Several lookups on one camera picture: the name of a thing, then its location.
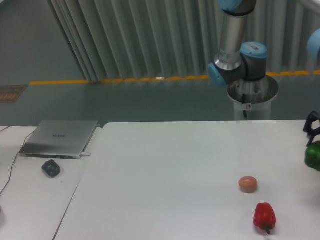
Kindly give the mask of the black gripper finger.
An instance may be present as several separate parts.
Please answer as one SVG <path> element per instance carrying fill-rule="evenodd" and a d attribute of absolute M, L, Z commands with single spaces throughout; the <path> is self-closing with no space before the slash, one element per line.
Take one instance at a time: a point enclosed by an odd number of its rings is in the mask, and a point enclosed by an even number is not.
<path fill-rule="evenodd" d="M 313 143 L 314 138 L 320 134 L 319 127 L 316 129 L 313 129 L 312 127 L 313 123 L 319 120 L 320 120 L 320 114 L 316 111 L 312 111 L 307 116 L 307 119 L 303 127 L 303 131 L 307 134 L 307 138 L 308 138 L 308 143 L 306 147 L 309 147 Z"/>

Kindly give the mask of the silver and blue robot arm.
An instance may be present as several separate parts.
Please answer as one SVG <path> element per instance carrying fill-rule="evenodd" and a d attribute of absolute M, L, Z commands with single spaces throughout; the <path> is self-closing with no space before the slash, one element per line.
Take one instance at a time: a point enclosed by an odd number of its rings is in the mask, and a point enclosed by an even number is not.
<path fill-rule="evenodd" d="M 267 48 L 243 42 L 255 0 L 220 0 L 223 25 L 220 45 L 208 74 L 217 86 L 227 86 L 229 96 L 243 107 L 269 103 L 278 93 L 276 81 L 266 75 Z"/>

